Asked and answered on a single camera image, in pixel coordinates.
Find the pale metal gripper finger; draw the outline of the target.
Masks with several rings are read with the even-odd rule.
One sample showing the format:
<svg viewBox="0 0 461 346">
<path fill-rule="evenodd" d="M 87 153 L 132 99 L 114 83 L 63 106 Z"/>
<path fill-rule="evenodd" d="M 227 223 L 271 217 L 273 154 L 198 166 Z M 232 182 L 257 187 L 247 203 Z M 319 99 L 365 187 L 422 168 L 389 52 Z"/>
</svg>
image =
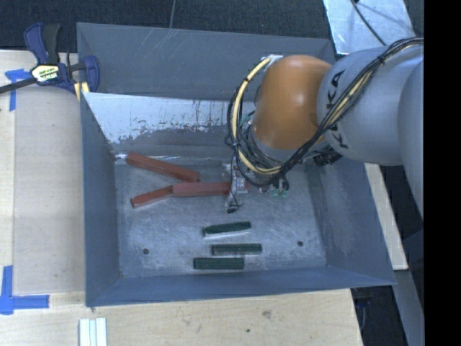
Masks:
<svg viewBox="0 0 461 346">
<path fill-rule="evenodd" d="M 248 193 L 247 181 L 243 177 L 234 177 L 230 184 L 230 191 L 225 201 L 225 212 L 235 213 L 242 206 L 243 203 L 238 199 L 239 195 Z"/>
</svg>

